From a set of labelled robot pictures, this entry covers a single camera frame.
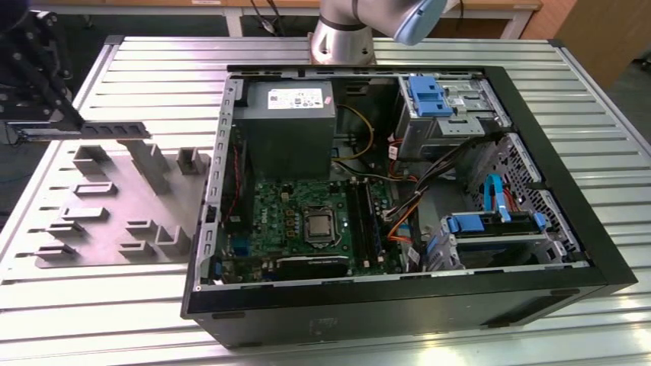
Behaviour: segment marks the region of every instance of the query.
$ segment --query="yellow cable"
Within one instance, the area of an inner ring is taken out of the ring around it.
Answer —
[[[355,155],[351,155],[351,156],[344,156],[343,158],[335,158],[335,159],[332,159],[336,162],[340,162],[340,161],[344,161],[344,160],[352,160],[352,159],[359,158],[371,149],[371,147],[374,146],[374,127],[371,126],[371,122],[367,120],[367,118],[364,117],[364,115],[355,108],[350,107],[346,104],[339,104],[338,107],[346,108],[347,110],[350,110],[351,112],[354,112],[358,115],[358,117],[364,121],[364,124],[368,127],[368,132],[371,134],[371,138],[368,139],[368,145],[366,145],[366,149],[362,152],[359,152],[359,153],[356,153]]]

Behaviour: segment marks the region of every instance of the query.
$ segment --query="cpu socket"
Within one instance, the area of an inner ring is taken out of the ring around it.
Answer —
[[[303,211],[303,237],[318,249],[336,244],[335,213],[327,206],[308,206]]]

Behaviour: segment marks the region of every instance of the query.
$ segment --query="open computer tower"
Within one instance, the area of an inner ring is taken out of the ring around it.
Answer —
[[[637,282],[506,71],[231,66],[182,316],[227,347],[519,326]]]

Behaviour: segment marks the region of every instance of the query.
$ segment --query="wooden table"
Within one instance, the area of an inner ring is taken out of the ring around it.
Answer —
[[[255,0],[262,15],[274,15],[267,0]],[[319,16],[319,0],[276,0],[283,15]],[[503,19],[500,38],[518,39],[540,0],[464,0],[464,18]],[[255,15],[251,0],[34,0],[32,8],[60,14],[222,15],[231,37],[242,37],[240,17]],[[459,18],[459,5],[442,18]]]

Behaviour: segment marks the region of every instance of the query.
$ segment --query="red cable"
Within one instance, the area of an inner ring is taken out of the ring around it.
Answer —
[[[231,204],[231,208],[228,209],[228,213],[226,214],[224,222],[228,222],[231,218],[231,214],[234,213],[235,204],[238,203],[238,199],[240,198],[240,164],[239,164],[239,152],[238,148],[234,145],[234,167],[235,167],[235,198],[234,203]]]

